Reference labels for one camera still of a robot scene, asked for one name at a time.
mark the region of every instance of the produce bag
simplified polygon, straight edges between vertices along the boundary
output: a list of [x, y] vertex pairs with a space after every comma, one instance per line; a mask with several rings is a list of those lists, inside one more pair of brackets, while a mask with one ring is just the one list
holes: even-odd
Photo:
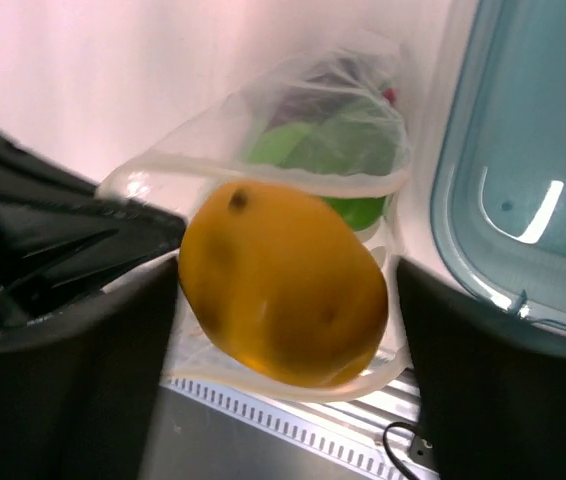
[[[409, 150], [394, 108], [397, 50], [353, 45], [287, 59], [121, 169], [291, 184], [322, 196], [353, 229], [371, 226], [407, 179]], [[101, 191], [120, 188], [106, 180]]]

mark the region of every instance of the mango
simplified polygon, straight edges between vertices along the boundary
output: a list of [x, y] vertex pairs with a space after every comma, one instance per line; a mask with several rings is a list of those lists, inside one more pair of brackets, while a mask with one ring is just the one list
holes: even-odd
[[179, 275], [210, 341], [289, 385], [352, 380], [387, 324], [387, 286], [369, 251], [324, 201], [282, 185], [241, 180], [212, 192], [183, 237]]

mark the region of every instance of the clear plastic container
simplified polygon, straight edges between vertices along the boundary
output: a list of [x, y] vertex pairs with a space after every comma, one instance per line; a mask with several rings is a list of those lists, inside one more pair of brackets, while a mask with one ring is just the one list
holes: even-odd
[[[138, 164], [124, 165], [103, 181], [97, 195], [119, 201], [134, 198], [191, 219], [207, 195], [217, 185], [234, 176], [231, 171], [222, 170], [210, 172], [213, 173], [211, 175], [195, 174], [192, 169], [180, 172], [174, 168], [174, 163], [170, 165], [170, 171], [166, 171], [166, 165], [161, 165], [160, 162], [154, 165], [147, 162], [145, 168], [139, 168]], [[398, 253], [398, 246], [389, 228], [389, 216], [392, 211], [393, 205], [388, 205], [381, 220], [369, 229], [357, 233], [381, 267], [386, 280], [392, 278], [388, 273]], [[400, 317], [396, 310], [397, 302], [393, 289], [390, 289], [389, 296], [388, 327], [374, 360], [359, 377], [337, 388], [294, 387], [241, 365], [207, 339], [185, 298], [181, 299], [164, 374], [168, 378], [211, 381], [277, 399], [303, 402], [352, 400], [384, 387], [394, 380], [409, 362], [402, 324], [397, 321]]]

